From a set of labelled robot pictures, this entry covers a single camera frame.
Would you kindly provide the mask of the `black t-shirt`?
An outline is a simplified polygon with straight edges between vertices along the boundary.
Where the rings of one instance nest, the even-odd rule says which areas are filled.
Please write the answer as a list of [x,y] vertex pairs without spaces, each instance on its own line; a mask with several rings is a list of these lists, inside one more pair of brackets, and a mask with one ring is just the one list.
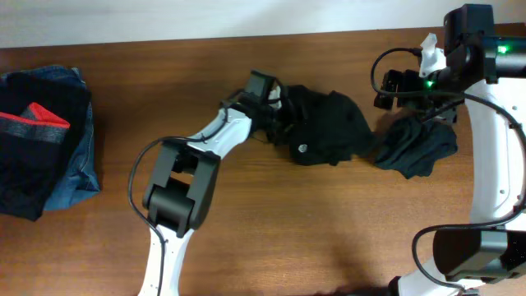
[[323,94],[295,85],[287,87],[273,142],[286,145],[296,164],[336,166],[355,155],[368,155],[378,139],[348,96],[335,90]]

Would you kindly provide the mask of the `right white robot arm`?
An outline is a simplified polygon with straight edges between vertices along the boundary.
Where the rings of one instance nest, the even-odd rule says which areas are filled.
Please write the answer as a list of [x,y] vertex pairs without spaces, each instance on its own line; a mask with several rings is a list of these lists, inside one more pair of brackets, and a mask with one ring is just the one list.
[[433,119],[465,105],[473,135],[473,202],[467,224],[431,227],[431,259],[397,276],[389,295],[475,295],[525,274],[525,41],[495,32],[493,9],[466,4],[444,18],[445,42],[414,49],[415,78],[390,71],[374,104]]

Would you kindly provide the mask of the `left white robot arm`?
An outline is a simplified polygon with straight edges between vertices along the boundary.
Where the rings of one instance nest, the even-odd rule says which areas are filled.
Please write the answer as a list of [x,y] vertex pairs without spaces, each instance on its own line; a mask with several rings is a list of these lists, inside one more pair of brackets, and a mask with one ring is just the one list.
[[284,86],[261,95],[237,90],[197,134],[164,136],[140,152],[143,157],[146,151],[160,147],[142,201],[147,212],[143,214],[137,206],[132,208],[150,229],[142,295],[179,293],[187,246],[208,215],[222,160],[261,128],[261,120],[284,110],[287,102]]

